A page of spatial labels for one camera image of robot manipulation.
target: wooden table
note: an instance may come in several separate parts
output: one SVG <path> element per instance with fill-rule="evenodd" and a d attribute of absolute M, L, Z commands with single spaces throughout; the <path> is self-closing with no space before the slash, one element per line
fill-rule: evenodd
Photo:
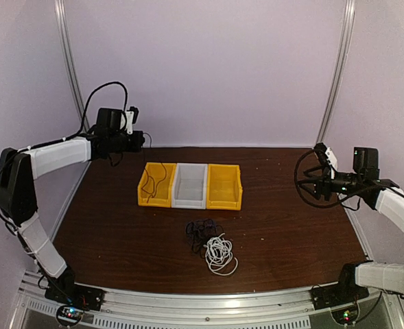
<path fill-rule="evenodd" d="M 146 149 L 147 161 L 239 164 L 241 211 L 184 210 L 137 205 L 143 154 L 118 167 L 91 164 L 55 240 L 77 281 L 153 293 L 274 291 L 337 281 L 345 263 L 364 254 L 344 209 L 306 205 L 293 169 L 306 149 Z M 230 277 L 212 274 L 191 253 L 189 221 L 212 218 L 239 260 Z"/>

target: yellow plastic container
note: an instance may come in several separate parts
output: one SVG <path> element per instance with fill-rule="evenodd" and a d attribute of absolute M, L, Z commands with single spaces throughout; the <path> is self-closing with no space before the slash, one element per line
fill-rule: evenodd
<path fill-rule="evenodd" d="M 208 164 L 207 209 L 241 210 L 240 166 Z"/>
<path fill-rule="evenodd" d="M 147 162 L 138 185 L 138 205 L 171 208 L 175 173 L 176 163 Z"/>

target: silver metal beam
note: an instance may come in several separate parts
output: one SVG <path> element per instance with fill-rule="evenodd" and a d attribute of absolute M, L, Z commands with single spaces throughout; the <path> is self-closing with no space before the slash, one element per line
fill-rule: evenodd
<path fill-rule="evenodd" d="M 66 14 L 64 12 L 64 0 L 56 0 L 56 18 L 58 30 L 60 32 L 60 41 L 62 44 L 64 63 L 66 64 L 67 77 L 71 86 L 75 107 L 77 108 L 77 112 L 81 120 L 84 111 L 84 104 L 83 98 L 81 97 L 80 86 L 78 84 L 77 73 L 75 72 L 75 65 L 73 63 L 71 43 L 69 41 L 69 33 L 67 29 Z M 88 130 L 90 128 L 87 117 L 84 121 L 84 128 L 85 130 Z"/>
<path fill-rule="evenodd" d="M 326 131 L 330 123 L 331 115 L 333 114 L 334 105 L 339 92 L 340 84 L 342 83 L 342 74 L 344 72 L 346 58 L 351 42 L 351 35 L 353 34 L 355 18 L 355 0 L 346 0 L 344 22 L 342 25 L 342 33 L 340 36 L 339 53 L 337 54 L 337 61 L 334 70 L 333 82 L 331 83 L 330 93 L 326 102 L 326 108 L 322 123 L 320 125 L 317 143 L 324 140 Z"/>

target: white plastic container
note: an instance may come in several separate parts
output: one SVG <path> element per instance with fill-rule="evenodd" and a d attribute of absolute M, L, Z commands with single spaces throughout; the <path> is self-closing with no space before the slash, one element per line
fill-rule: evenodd
<path fill-rule="evenodd" d="M 178 163 L 172 191 L 172 208 L 205 209 L 208 165 Z"/>

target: coiled white cord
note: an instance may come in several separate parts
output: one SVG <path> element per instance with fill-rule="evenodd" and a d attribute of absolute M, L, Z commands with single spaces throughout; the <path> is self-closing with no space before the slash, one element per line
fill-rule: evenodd
<path fill-rule="evenodd" d="M 204 245 L 206 248 L 205 261 L 208 264 L 208 268 L 214 274 L 218 276 L 229 276 L 234 273 L 238 267 L 238 260 L 232 253 L 232 242 L 222 238 L 224 233 L 217 237 L 210 238 L 208 243 Z M 232 259 L 235 259 L 235 267 L 229 273 L 220 273 Z"/>

